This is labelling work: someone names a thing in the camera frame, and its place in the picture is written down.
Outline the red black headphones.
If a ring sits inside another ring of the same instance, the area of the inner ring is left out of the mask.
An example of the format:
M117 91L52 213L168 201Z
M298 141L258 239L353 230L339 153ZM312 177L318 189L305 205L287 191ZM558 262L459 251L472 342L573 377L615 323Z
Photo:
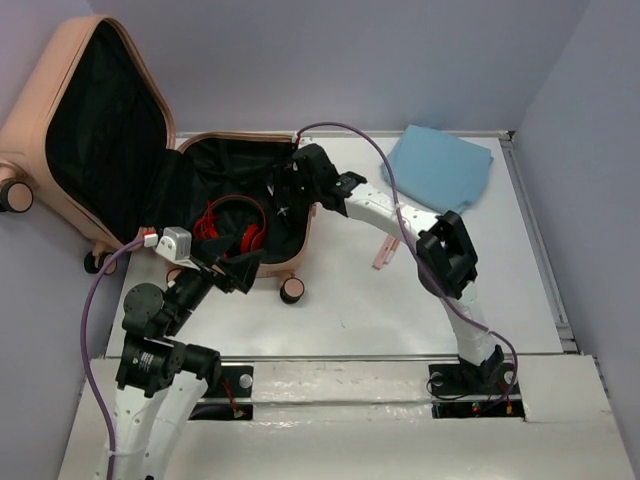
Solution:
M245 254L261 248L266 230L262 206L253 198L232 194L207 202L204 213L195 222L193 234L197 240L231 236L232 250Z

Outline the pink white stick tube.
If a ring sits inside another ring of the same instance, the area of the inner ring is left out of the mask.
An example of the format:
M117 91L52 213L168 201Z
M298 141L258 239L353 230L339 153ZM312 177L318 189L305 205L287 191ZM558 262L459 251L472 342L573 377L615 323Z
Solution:
M385 265L388 265L399 244L400 241L398 239L387 236L372 263L372 267L376 270L381 270Z

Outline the light blue cloth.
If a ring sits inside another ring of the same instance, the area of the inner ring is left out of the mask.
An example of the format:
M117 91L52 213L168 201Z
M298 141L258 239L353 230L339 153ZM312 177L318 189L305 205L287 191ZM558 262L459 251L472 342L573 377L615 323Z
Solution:
M458 214L474 205L487 188L493 157L485 147L449 133L408 126L381 166L391 166L396 189L415 202Z

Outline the pink hard-shell suitcase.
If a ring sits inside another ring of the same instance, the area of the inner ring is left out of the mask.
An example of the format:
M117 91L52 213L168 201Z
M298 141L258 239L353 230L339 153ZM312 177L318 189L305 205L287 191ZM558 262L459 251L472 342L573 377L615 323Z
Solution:
M81 16L54 31L1 130L1 208L41 201L91 242L96 273L118 247L179 226L193 234L207 202L232 194L264 209L260 277L281 299L297 277L307 225L276 216L273 174L296 148L289 135L207 132L176 140L171 111L131 36L115 18Z

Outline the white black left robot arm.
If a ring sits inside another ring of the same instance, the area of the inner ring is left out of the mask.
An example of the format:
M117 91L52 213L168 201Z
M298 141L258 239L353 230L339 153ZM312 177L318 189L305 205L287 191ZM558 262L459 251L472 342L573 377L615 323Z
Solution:
M181 228L133 241L177 267L178 274L166 288L141 283L125 296L104 478L162 478L196 404L219 388L220 353L176 335L212 289L247 293L253 286L263 250L229 256L231 243L229 237L194 242Z

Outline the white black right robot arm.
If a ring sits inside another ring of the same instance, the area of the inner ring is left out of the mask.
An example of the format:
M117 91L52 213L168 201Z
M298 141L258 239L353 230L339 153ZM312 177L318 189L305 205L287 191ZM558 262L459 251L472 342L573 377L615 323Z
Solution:
M364 222L401 241L416 261L423 288L443 305L457 344L455 381L465 393L492 388L504 363L506 340L485 319L475 281L478 255L455 212L434 214L403 204L352 171L338 172L317 144L296 147L284 161L293 198Z

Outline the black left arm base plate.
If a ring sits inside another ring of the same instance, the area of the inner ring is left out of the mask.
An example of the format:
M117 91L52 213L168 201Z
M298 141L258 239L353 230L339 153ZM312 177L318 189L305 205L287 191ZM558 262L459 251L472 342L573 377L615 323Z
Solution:
M224 364L220 381L198 401L190 420L251 421L254 413L253 385L253 365Z

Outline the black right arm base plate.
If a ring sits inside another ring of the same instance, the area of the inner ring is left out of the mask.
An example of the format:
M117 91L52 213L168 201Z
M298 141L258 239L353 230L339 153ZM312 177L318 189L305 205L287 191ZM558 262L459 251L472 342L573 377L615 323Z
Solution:
M503 364L495 380L483 386L470 386L460 376L461 366L438 363L429 366L426 390L432 399L431 412L436 420L472 418L525 418L519 384L509 395L513 364Z

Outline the aluminium table edge rail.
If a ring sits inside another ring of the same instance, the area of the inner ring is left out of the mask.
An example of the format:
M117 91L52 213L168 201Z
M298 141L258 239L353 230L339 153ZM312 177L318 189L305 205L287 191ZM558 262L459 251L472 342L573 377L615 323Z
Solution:
M581 354L566 313L538 221L526 190L525 182L520 172L514 145L515 134L515 131L506 131L500 136L500 145L505 157L506 166L518 199L519 208L523 216L525 228L563 351L566 354Z

